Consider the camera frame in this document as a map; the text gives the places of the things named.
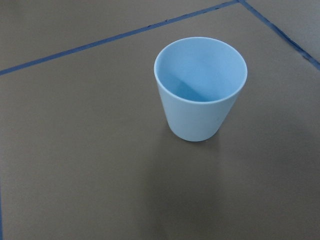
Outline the light blue cup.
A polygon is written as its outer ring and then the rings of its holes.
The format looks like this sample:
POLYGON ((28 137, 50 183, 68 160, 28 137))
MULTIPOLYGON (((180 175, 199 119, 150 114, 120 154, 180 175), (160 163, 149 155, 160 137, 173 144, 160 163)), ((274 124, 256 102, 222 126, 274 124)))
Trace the light blue cup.
POLYGON ((167 45, 153 70, 169 128, 189 142, 205 141, 218 132, 248 76, 246 62, 234 47, 199 36, 167 45))

